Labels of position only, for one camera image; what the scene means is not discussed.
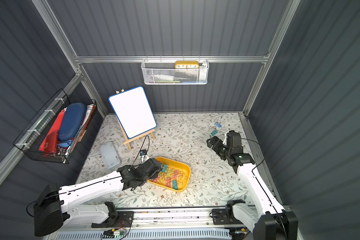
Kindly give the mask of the dark teal binder clip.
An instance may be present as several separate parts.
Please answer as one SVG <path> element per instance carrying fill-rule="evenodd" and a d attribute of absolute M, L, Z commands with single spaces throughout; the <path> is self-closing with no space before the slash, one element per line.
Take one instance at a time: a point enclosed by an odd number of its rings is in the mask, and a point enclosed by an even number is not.
<path fill-rule="evenodd" d="M 165 173 L 167 171 L 168 165 L 162 164 L 162 173 Z"/>

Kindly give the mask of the pink binder clip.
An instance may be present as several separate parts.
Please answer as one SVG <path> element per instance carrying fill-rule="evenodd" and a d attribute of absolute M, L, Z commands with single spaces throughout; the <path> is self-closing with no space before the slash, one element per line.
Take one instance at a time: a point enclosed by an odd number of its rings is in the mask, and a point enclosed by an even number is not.
<path fill-rule="evenodd" d="M 172 181 L 171 178 L 166 178 L 166 186 L 171 187 Z"/>
<path fill-rule="evenodd" d="M 172 175 L 172 178 L 173 178 L 173 179 L 177 179 L 179 173 L 180 173 L 179 170 L 175 170 L 174 173 L 173 173 L 173 175 Z"/>

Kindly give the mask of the yellow plastic storage box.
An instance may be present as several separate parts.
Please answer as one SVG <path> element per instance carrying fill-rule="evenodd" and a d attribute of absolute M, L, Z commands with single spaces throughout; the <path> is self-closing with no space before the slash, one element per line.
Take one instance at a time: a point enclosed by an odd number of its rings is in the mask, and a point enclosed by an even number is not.
<path fill-rule="evenodd" d="M 165 188 L 167 190 L 172 190 L 177 193 L 184 191 L 190 181 L 191 168 L 187 164 L 184 164 L 184 163 L 181 163 L 181 162 L 178 162 L 175 160 L 171 160 L 168 158 L 164 158 L 164 157 L 156 157 L 156 160 L 159 161 L 161 164 L 168 165 L 167 171 L 165 173 L 160 172 L 159 176 L 156 179 L 148 180 L 148 182 L 150 182 L 156 186 Z M 175 170 L 180 171 L 177 179 L 172 178 L 172 175 Z M 167 187 L 166 186 L 166 178 L 171 178 L 171 181 L 177 180 L 179 189 L 174 190 L 172 188 L 172 184 L 171 184 L 171 187 Z"/>

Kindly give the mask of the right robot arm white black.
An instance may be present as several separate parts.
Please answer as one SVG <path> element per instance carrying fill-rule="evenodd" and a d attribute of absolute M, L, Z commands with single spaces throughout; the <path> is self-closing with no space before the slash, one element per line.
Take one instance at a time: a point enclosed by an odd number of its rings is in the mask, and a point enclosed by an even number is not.
<path fill-rule="evenodd" d="M 256 206 L 256 211 L 253 211 L 244 201 L 229 201 L 226 205 L 227 217 L 244 224 L 254 240 L 296 240 L 297 216 L 286 211 L 273 196 L 252 156 L 244 153 L 242 139 L 235 131 L 227 132 L 225 141 L 216 136 L 207 139 L 208 148 L 227 161 L 244 181 Z"/>

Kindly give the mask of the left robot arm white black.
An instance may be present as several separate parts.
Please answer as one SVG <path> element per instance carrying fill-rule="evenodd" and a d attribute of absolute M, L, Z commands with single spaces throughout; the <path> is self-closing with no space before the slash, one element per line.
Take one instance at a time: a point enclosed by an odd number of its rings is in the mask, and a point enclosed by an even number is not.
<path fill-rule="evenodd" d="M 144 185 L 158 177 L 162 164 L 150 158 L 136 166 L 125 165 L 103 177 L 81 184 L 62 186 L 48 185 L 34 202 L 34 235 L 44 237 L 69 223 L 88 220 L 93 228 L 110 228 L 127 223 L 117 212 L 115 205 L 106 202 L 107 212 L 91 211 L 81 214 L 77 206 L 89 200 L 113 192 L 122 192 Z"/>

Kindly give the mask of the pink binder clip in box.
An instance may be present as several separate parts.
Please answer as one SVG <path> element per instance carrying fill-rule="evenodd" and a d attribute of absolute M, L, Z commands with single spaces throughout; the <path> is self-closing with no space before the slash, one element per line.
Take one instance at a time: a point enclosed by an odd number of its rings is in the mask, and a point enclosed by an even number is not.
<path fill-rule="evenodd" d="M 173 179 L 177 179 L 179 173 L 180 173 L 179 170 L 175 170 L 174 173 L 173 173 L 173 175 L 172 175 L 172 178 L 173 178 Z"/>

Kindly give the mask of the yellow clock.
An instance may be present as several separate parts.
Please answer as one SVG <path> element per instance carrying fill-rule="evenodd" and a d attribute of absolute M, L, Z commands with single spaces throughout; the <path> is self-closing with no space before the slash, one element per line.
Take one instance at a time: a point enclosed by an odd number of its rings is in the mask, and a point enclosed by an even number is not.
<path fill-rule="evenodd" d="M 198 61 L 176 61 L 175 62 L 175 69 L 199 69 L 200 64 Z"/>

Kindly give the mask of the blue oval case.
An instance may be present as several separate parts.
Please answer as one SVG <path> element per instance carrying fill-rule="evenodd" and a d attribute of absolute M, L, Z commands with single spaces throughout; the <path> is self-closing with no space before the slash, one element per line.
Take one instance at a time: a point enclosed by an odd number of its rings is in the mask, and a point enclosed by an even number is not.
<path fill-rule="evenodd" d="M 59 142 L 65 142 L 75 137 L 82 125 L 86 111 L 87 107 L 83 103 L 72 103 L 67 107 L 59 129 Z"/>

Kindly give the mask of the red folder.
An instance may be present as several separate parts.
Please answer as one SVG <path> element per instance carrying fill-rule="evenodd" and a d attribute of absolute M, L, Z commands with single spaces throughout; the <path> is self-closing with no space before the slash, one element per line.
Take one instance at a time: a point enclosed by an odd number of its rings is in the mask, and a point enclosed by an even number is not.
<path fill-rule="evenodd" d="M 61 127 L 64 114 L 66 109 L 63 109 L 57 116 L 52 127 L 50 128 L 47 136 L 43 140 L 42 144 L 39 147 L 39 151 L 42 151 L 46 154 L 56 154 L 57 153 L 57 144 L 58 144 L 58 134 Z"/>

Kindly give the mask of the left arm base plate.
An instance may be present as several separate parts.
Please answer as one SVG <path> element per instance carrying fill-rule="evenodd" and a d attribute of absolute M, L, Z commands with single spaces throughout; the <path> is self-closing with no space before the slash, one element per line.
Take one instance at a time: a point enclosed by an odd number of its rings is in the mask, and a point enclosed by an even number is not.
<path fill-rule="evenodd" d="M 91 228 L 100 229 L 100 228 L 129 228 L 134 220 L 133 211 L 121 211 L 110 213 L 108 218 L 100 224 L 91 224 Z"/>

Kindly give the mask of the aluminium front rail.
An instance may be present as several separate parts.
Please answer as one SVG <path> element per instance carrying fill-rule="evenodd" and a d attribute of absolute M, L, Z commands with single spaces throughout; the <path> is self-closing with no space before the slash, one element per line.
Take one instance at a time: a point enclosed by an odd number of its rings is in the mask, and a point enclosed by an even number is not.
<path fill-rule="evenodd" d="M 91 228 L 91 224 L 100 224 L 108 218 L 110 213 L 133 211 L 134 220 L 131 226 L 135 228 L 151 225 L 187 225 L 201 226 L 214 225 L 209 217 L 212 209 L 225 209 L 224 207 L 195 207 L 195 208 L 156 208 L 156 209 L 117 209 L 107 202 L 99 206 L 78 206 L 63 214 L 65 218 L 63 228 Z"/>

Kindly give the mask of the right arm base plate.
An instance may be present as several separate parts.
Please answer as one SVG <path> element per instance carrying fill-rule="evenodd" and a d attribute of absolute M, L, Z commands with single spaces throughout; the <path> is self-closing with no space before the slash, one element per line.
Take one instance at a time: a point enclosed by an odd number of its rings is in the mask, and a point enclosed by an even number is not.
<path fill-rule="evenodd" d="M 249 226 L 254 223 L 255 218 L 246 210 L 235 208 L 232 210 L 212 209 L 209 214 L 214 225 L 244 225 Z"/>

